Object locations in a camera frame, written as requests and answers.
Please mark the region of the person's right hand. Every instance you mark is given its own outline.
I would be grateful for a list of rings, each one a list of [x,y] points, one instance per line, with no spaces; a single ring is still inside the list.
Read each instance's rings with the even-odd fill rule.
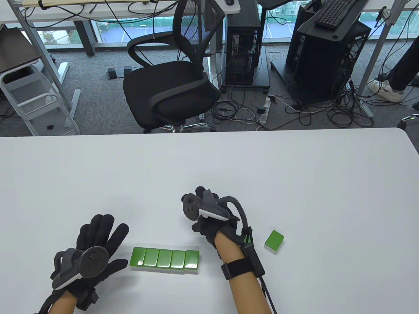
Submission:
[[[212,200],[210,201],[210,204],[216,204],[219,207],[223,208],[230,215],[229,220],[222,221],[211,217],[200,217],[198,218],[198,221],[195,224],[193,224],[192,230],[205,236],[207,241],[213,247],[216,247],[215,237],[218,232],[223,233],[229,240],[231,240],[238,246],[244,246],[245,236],[237,234],[237,223],[241,219],[244,229],[247,229],[248,224],[245,211],[240,202],[231,196],[219,198],[218,195],[215,193],[211,193],[211,198]],[[228,203],[232,203],[236,207],[240,215],[240,218],[232,214],[232,211],[228,207]]]

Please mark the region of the person's left hand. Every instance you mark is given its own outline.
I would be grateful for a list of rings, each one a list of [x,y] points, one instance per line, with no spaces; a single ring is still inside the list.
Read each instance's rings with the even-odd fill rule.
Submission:
[[[120,247],[129,233],[127,224],[120,224],[115,231],[111,233],[114,224],[114,217],[111,214],[97,214],[89,224],[80,228],[76,242],[76,249],[86,250],[90,247],[103,247],[109,257],[112,257]],[[112,274],[123,270],[128,265],[128,260],[117,259],[109,262],[104,271],[96,277],[90,279],[79,279],[69,284],[66,291],[75,297],[80,297],[84,292],[93,290],[99,283],[106,280]]]

